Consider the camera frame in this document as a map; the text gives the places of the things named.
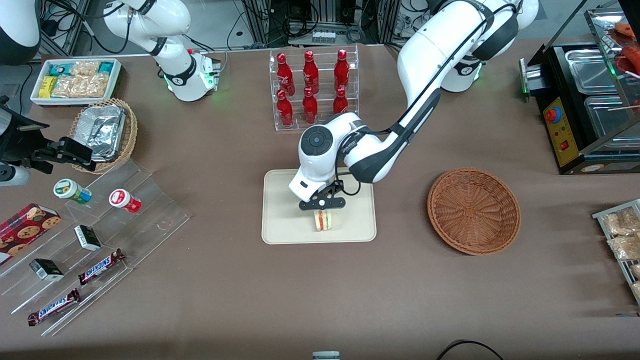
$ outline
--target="brown tablecloth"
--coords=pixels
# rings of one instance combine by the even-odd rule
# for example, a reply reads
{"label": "brown tablecloth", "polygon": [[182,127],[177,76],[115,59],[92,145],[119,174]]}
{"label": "brown tablecloth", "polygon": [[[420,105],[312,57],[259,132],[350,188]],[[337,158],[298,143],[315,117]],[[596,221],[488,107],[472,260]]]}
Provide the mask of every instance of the brown tablecloth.
{"label": "brown tablecloth", "polygon": [[[298,167],[296,133],[276,133],[268,51],[233,53],[221,90],[178,101],[151,57],[123,57],[119,98],[139,121],[134,159],[193,218],[139,268],[52,338],[0,311],[6,359],[434,359],[456,339],[508,359],[631,359],[640,352],[634,299],[590,214],[640,197],[638,175],[561,177],[534,102],[519,96],[518,41],[463,94],[444,94],[391,173],[374,185],[370,243],[266,245],[262,180]],[[393,51],[360,46],[360,114],[383,129],[406,99]],[[49,138],[78,109],[39,108]],[[445,245],[425,211],[430,184],[456,167],[500,177],[522,209],[501,254]],[[56,165],[28,188],[0,188],[0,218],[29,202],[61,207],[52,185],[93,176]],[[449,359],[489,359],[464,345]]]}

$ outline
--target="small wicker basket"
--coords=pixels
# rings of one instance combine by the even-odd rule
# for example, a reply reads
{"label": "small wicker basket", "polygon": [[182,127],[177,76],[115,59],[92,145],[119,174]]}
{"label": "small wicker basket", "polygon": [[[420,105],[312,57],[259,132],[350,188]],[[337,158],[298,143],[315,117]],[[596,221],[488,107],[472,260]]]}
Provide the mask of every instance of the small wicker basket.
{"label": "small wicker basket", "polygon": [[[131,157],[131,153],[133,152],[133,148],[136,145],[136,135],[138,135],[138,121],[136,120],[136,114],[133,113],[129,105],[120,100],[120,99],[108,99],[100,102],[96,102],[95,104],[91,104],[87,106],[87,108],[93,108],[97,106],[107,106],[107,105],[118,105],[122,107],[127,112],[127,117],[124,122],[124,129],[122,129],[122,140],[120,141],[120,148],[118,150],[118,157],[116,160],[110,163],[96,163],[95,171],[89,171],[84,168],[81,168],[77,165],[72,165],[74,169],[82,172],[90,172],[91,174],[104,174],[110,168],[114,167],[116,164],[121,163],[123,161],[127,161],[129,157]],[[69,131],[69,137],[73,138],[74,133],[76,132],[76,126],[78,124],[78,120],[80,119],[80,114],[76,116],[76,120],[71,125],[71,130]]]}
{"label": "small wicker basket", "polygon": [[501,252],[520,231],[520,208],[511,190],[475,168],[442,174],[429,191],[427,212],[438,235],[470,255]]}

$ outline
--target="red soda bottle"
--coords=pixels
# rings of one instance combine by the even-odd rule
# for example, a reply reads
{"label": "red soda bottle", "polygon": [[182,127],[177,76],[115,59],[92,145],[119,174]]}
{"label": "red soda bottle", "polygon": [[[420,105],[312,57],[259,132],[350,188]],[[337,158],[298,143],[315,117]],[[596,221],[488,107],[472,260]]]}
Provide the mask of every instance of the red soda bottle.
{"label": "red soda bottle", "polygon": [[296,87],[293,85],[293,72],[287,64],[287,57],[283,53],[279,53],[276,57],[278,60],[278,82],[280,88],[287,92],[288,96],[296,93]]}
{"label": "red soda bottle", "polygon": [[284,90],[278,89],[276,96],[278,97],[276,107],[278,108],[278,116],[282,121],[282,126],[293,126],[293,108],[291,107],[291,102],[287,99],[287,94],[285,94]]}
{"label": "red soda bottle", "polygon": [[333,113],[345,113],[347,112],[347,106],[349,106],[349,102],[344,97],[346,91],[344,90],[344,86],[340,86],[338,91],[336,91],[336,97],[333,100]]}
{"label": "red soda bottle", "polygon": [[313,51],[305,51],[305,67],[302,69],[302,74],[305,77],[305,86],[311,86],[313,93],[317,94],[320,90],[320,82]]}
{"label": "red soda bottle", "polygon": [[345,89],[349,87],[349,63],[347,62],[347,51],[345,49],[338,50],[338,62],[335,63],[333,75],[335,76],[333,84],[335,91],[338,91],[340,86],[344,86]]}
{"label": "red soda bottle", "polygon": [[318,115],[318,101],[314,97],[311,86],[305,88],[305,98],[302,100],[302,106],[305,109],[305,121],[309,124],[315,124],[316,115]]}

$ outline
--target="clear acrylic bottle rack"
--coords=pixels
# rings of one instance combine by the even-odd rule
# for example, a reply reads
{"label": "clear acrylic bottle rack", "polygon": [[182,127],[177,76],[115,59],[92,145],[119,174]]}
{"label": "clear acrylic bottle rack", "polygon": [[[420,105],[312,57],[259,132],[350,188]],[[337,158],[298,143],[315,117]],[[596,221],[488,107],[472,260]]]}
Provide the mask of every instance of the clear acrylic bottle rack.
{"label": "clear acrylic bottle rack", "polygon": [[[349,86],[345,95],[349,102],[347,111],[358,113],[360,110],[360,103],[358,101],[360,96],[360,83],[358,78],[359,64],[357,45],[272,50],[269,54],[269,78],[271,80],[271,101],[273,102],[273,120],[276,131],[301,130],[313,125],[305,121],[304,109],[302,107],[302,100],[305,98],[303,92],[305,81],[302,75],[302,69],[305,66],[305,51],[307,50],[314,52],[314,59],[319,71],[320,90],[315,94],[318,102],[316,124],[323,124],[326,119],[333,115],[333,100],[335,99],[333,68],[338,60],[338,50],[340,49],[347,51],[347,62],[349,63]],[[278,108],[276,107],[276,103],[278,102],[276,92],[280,88],[277,74],[278,62],[276,61],[276,55],[278,53],[284,53],[287,56],[287,63],[291,67],[291,71],[293,71],[293,83],[296,87],[296,93],[289,97],[289,101],[291,101],[291,106],[293,107],[293,126],[291,127],[284,127],[282,125],[282,121],[280,121],[280,117],[278,116]]]}
{"label": "clear acrylic bottle rack", "polygon": [[[80,205],[68,201],[58,211],[62,222],[50,230],[54,235],[28,246],[5,264],[0,274],[0,289],[4,290],[0,296],[2,309],[24,317],[25,327],[28,326],[29,314],[64,297],[73,288],[78,289],[82,298],[80,303],[63,308],[34,327],[34,331],[42,336],[55,335],[189,220],[156,185],[151,173],[140,169],[133,160],[112,168],[87,188],[92,191],[90,202]],[[111,206],[108,197],[117,188],[123,188],[140,199],[142,208],[132,214]],[[74,232],[79,224],[93,228],[102,244],[100,250],[89,251],[80,247]],[[80,286],[77,276],[118,248],[126,258],[98,278]],[[29,267],[36,258],[53,260],[65,276],[58,282],[40,280]]]}

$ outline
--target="floor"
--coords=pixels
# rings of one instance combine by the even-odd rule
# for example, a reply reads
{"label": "floor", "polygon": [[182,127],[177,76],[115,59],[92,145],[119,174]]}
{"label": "floor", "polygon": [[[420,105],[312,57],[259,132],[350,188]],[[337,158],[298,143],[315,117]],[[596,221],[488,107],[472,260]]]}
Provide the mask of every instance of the floor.
{"label": "floor", "polygon": [[[207,44],[215,49],[225,49],[227,45],[232,49],[242,49],[248,47],[253,43],[251,33],[249,32],[246,17],[241,16],[240,20],[236,23],[238,15],[242,14],[243,6],[240,0],[183,0],[191,13],[192,27],[188,32],[188,35],[195,40]],[[109,0],[94,0],[91,1],[88,13],[98,14],[99,10]],[[605,0],[589,0],[586,8],[594,8],[600,4],[606,3]],[[557,31],[564,20],[571,14],[574,6],[580,3],[580,0],[540,0],[540,11],[536,21],[524,29],[518,36],[520,38],[550,38]],[[284,0],[274,0],[272,8],[279,10],[275,12],[275,15],[284,12],[282,4]],[[409,0],[403,0],[405,6],[409,6]],[[425,0],[412,0],[411,4],[416,8],[422,8],[426,6]],[[414,19],[417,15],[411,15],[411,19]],[[95,19],[91,21],[90,26],[102,42],[102,44],[108,49],[119,49],[123,44],[123,39],[112,34],[106,27],[105,23],[101,19]],[[271,28],[271,34],[269,41],[272,42],[270,46],[278,47],[285,45],[283,38],[278,38],[281,35],[279,32],[274,31],[275,26]],[[566,37],[588,37],[589,29],[584,22],[582,12],[569,23],[567,29],[563,33]],[[84,33],[80,35],[78,43],[76,45],[75,55],[106,55],[108,54],[104,50],[100,49],[94,44],[91,39]],[[197,45],[192,44],[185,39],[187,46],[192,48],[198,48]],[[134,43],[129,42],[122,54],[140,54],[144,53]],[[37,77],[39,67],[34,65],[34,71],[24,85],[25,90],[22,92],[22,113],[28,115],[31,108],[31,102],[29,101],[30,90],[33,88],[35,79]],[[17,67],[16,69],[8,69],[6,67],[0,67],[0,92],[8,93],[10,97],[9,106],[12,109],[19,110],[19,99],[15,89],[15,85],[20,86],[24,81],[24,78],[29,74],[28,66]]]}

